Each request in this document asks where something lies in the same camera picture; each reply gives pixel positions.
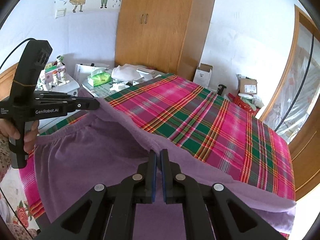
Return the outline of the left floral sleeve forearm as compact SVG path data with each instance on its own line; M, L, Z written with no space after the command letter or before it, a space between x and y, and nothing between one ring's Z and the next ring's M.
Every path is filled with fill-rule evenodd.
M7 171L11 167L10 149L8 145L8 139L1 134L0 137L0 182L7 174Z

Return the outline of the person's left hand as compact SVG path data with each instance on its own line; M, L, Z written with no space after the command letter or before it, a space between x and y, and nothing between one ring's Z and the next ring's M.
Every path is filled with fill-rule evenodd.
M39 120L34 121L31 130L24 135L24 151L27 153L34 149L39 123ZM9 120L1 119L1 134L6 138L20 139L19 131Z

